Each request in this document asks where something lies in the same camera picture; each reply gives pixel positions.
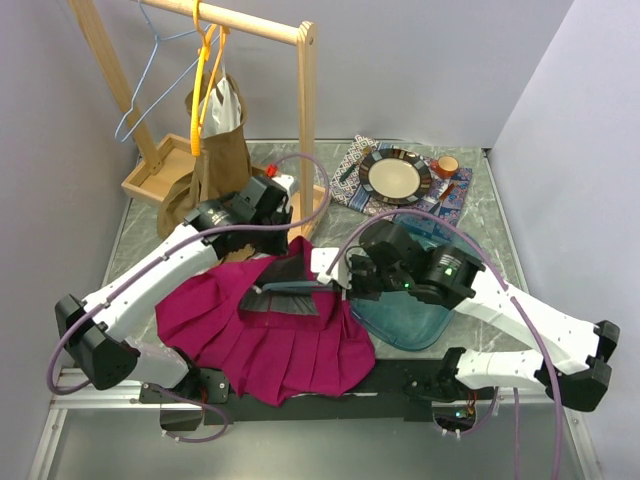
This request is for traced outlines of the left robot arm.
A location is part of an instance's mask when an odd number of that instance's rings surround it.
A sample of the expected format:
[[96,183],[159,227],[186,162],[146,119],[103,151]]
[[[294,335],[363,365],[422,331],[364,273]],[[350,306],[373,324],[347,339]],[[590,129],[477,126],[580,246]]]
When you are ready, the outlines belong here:
[[179,402],[198,392],[199,377],[177,348],[147,346],[135,325],[187,279],[247,245],[280,255],[287,249],[296,180],[253,176],[239,192],[201,202],[147,257],[83,299],[62,297],[54,312],[64,348],[98,390],[127,378],[163,386]]

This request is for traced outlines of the teal plastic hanger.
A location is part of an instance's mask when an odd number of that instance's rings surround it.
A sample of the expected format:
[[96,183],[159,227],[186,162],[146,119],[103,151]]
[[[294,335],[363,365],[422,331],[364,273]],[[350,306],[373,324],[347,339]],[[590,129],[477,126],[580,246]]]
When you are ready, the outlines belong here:
[[270,282],[258,286],[261,292],[314,292],[314,291],[333,291],[331,284],[323,284],[316,280],[312,281],[288,281],[288,282]]

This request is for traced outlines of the magenta garment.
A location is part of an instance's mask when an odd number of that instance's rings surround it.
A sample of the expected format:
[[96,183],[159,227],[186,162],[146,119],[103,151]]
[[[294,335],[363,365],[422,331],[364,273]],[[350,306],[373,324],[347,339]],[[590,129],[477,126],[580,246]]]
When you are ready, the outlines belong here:
[[182,283],[155,308],[161,341],[203,368],[220,369],[239,395],[272,406],[302,394],[340,396],[375,365],[375,350],[341,293],[265,291],[306,281],[312,245],[284,256],[225,262]]

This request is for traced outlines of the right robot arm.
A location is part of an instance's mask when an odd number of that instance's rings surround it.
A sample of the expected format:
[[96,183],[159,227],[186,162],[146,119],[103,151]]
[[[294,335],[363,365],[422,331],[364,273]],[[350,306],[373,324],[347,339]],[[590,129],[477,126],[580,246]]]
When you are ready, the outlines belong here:
[[609,389],[609,360],[620,336],[610,321],[564,314],[504,281],[486,260],[452,244],[424,247],[401,225],[376,219],[356,232],[360,255],[316,249],[312,272],[352,298],[380,301],[402,292],[415,300],[471,316],[525,344],[512,352],[447,350],[419,383],[432,401],[452,402],[479,390],[540,391],[562,406],[592,412]]

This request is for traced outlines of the tan skirt with white lining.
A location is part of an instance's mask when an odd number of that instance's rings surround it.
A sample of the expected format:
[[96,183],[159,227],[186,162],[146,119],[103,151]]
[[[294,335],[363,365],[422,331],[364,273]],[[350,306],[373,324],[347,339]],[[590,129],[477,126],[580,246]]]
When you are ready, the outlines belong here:
[[252,174],[244,138],[246,102],[231,75],[218,75],[216,81],[206,109],[201,154],[192,170],[173,182],[158,209],[156,231],[162,239],[199,203],[241,190]]

